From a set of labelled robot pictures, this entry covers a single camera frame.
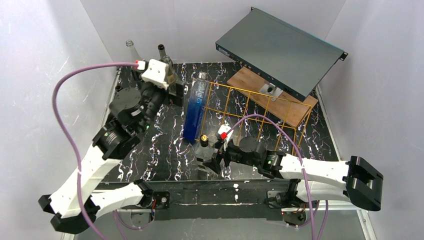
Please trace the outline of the blue tall glass bottle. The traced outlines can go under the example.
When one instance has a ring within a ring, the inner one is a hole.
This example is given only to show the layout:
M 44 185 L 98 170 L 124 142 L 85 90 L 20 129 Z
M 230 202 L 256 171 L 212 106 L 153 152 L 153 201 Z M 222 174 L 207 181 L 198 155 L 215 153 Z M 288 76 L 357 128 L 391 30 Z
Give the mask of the blue tall glass bottle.
M 207 102 L 207 91 L 210 83 L 207 81 L 208 74 L 200 71 L 193 81 L 190 91 L 189 102 L 183 127 L 183 138 L 194 145 L 200 134 L 200 127 Z

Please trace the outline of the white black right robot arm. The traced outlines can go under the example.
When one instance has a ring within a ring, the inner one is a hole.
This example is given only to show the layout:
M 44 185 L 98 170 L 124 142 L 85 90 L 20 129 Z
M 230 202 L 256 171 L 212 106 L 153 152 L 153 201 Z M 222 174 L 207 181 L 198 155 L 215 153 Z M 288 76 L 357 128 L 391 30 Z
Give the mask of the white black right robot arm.
M 202 141 L 195 149 L 197 161 L 219 174 L 221 163 L 231 162 L 256 167 L 269 179 L 290 180 L 288 190 L 280 197 L 272 196 L 274 208 L 287 208 L 308 201 L 344 201 L 378 212 L 381 210 L 384 176 L 360 156 L 348 161 L 322 161 L 298 157 L 282 151 L 268 150 L 252 136 L 238 145 L 226 138 L 214 144 Z

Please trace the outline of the clear square liquor bottle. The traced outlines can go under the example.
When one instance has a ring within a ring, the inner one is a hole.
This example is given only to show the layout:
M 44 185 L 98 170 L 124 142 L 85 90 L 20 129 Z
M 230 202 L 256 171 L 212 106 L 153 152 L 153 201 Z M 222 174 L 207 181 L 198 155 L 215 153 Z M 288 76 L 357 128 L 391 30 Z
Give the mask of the clear square liquor bottle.
M 209 137 L 205 134 L 201 135 L 195 148 L 195 158 L 198 162 L 198 167 L 206 170 L 213 170 L 213 153 L 214 148 L 209 144 Z

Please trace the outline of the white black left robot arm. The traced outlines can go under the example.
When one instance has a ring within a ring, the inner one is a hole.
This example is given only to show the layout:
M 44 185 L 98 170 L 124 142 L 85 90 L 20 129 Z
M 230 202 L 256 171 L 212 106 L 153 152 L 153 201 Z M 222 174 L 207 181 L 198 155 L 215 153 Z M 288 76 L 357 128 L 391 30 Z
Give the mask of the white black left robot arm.
M 38 200 L 42 210 L 52 214 L 50 223 L 55 231 L 77 235 L 93 227 L 97 218 L 117 209 L 155 206 L 155 192 L 144 180 L 109 192 L 95 193 L 95 189 L 140 143 L 140 135 L 153 124 L 163 105 L 183 106 L 185 86 L 182 80 L 168 88 L 143 80 L 137 88 L 116 92 L 106 123 L 86 155 L 77 157 L 75 171 L 57 191 Z

